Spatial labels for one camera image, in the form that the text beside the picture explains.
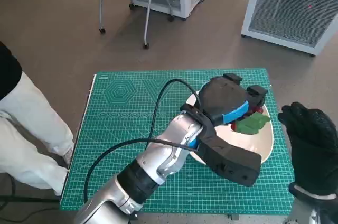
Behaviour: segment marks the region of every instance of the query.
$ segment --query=chair leg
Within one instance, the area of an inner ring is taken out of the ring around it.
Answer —
[[[170,0],[166,0],[167,1],[167,4],[168,4],[168,7],[169,7],[169,13],[170,13],[170,16],[169,16],[169,21],[173,21],[175,18],[174,18],[174,13],[173,13],[173,7],[171,6],[171,3],[170,3]]]
[[[100,0],[100,9],[99,9],[99,14],[100,14],[99,21],[100,21],[100,25],[99,25],[99,31],[103,35],[103,34],[106,33],[106,29],[103,27],[103,24],[102,24],[102,6],[103,6],[103,0]]]
[[[148,25],[149,25],[151,4],[152,4],[152,0],[148,0],[147,18],[146,18],[146,25],[145,25],[144,36],[143,36],[143,48],[144,49],[149,49],[149,43],[147,42],[147,35],[148,35]]]

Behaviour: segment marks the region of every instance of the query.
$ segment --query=gloved hand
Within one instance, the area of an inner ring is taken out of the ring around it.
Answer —
[[[337,195],[338,136],[331,119],[321,110],[307,109],[298,102],[284,106],[278,119],[290,138],[295,184],[314,195]],[[310,201],[337,221],[338,199]]]

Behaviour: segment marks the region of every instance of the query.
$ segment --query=grid lines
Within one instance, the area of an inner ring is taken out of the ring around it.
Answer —
[[[269,90],[266,106],[271,116],[275,142],[271,157],[262,165],[256,184],[247,188],[220,178],[189,156],[182,170],[167,178],[166,183],[146,201],[142,211],[289,214],[293,197],[288,192],[288,185],[293,181],[293,170],[285,137],[277,120],[278,110],[268,74],[263,68],[99,72],[76,143],[61,209],[81,208],[86,174],[102,152],[119,142],[147,137],[156,101],[154,97],[157,97],[165,82],[179,78],[198,90],[210,78],[225,72],[243,77],[243,87],[259,84]],[[172,84],[165,92],[159,106],[154,136],[162,133],[190,94],[179,83]],[[119,173],[144,147],[145,144],[129,145],[106,156],[92,174],[88,186],[89,197]]]

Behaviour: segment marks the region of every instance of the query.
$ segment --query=person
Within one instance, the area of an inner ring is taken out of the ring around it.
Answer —
[[[74,148],[71,130],[23,72],[9,48],[0,42],[0,172],[61,195],[67,169],[40,154],[19,133],[16,124],[69,164]]]
[[[321,223],[338,224],[338,136],[334,123],[319,109],[298,102],[278,114],[292,147],[295,182],[290,192],[317,209]]]

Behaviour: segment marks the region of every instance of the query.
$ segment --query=black shirt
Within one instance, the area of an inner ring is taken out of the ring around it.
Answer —
[[[0,100],[11,92],[21,79],[22,68],[11,51],[0,42]]]

